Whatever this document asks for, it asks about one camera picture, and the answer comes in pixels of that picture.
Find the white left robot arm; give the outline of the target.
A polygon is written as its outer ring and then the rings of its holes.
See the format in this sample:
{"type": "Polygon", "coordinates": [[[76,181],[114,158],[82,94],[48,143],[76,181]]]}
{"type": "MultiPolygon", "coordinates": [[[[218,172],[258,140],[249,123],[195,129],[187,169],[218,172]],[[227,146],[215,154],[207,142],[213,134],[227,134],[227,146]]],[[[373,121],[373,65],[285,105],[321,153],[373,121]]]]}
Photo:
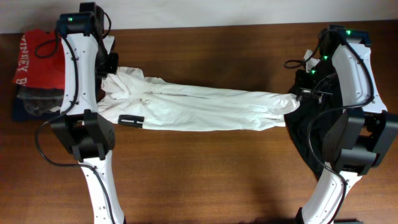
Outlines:
{"type": "Polygon", "coordinates": [[[65,89],[60,116],[51,128],[81,169],[88,186],[95,223],[125,223],[112,171],[114,126],[97,107],[98,78],[115,73],[118,55],[104,44],[110,29],[99,7],[62,14],[57,30],[65,59],[65,89]]]}

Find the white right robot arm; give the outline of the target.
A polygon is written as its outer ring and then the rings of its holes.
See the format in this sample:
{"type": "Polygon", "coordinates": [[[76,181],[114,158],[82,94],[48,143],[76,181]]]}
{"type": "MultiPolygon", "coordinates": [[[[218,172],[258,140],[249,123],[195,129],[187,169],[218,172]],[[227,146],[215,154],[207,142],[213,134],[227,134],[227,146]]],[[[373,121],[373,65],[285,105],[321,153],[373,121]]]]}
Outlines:
{"type": "Polygon", "coordinates": [[[371,42],[363,30],[330,25],[318,36],[320,58],[314,66],[298,63],[297,100],[323,103],[341,98],[341,106],[317,112],[307,126],[310,155],[323,168],[297,223],[336,223],[353,185],[380,165],[397,136],[397,115],[389,113],[377,91],[371,68],[371,42]]]}

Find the white t-shirt black print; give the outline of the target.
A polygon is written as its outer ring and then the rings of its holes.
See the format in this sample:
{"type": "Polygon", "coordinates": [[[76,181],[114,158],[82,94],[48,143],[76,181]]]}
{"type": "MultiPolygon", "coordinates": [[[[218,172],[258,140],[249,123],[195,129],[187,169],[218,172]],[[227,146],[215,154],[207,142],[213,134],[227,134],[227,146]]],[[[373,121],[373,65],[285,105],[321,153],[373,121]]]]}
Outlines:
{"type": "Polygon", "coordinates": [[[179,85],[130,67],[119,67],[101,88],[101,116],[114,124],[123,115],[142,117],[142,127],[153,130],[263,131],[284,127],[284,116],[300,106],[291,93],[179,85]]]}

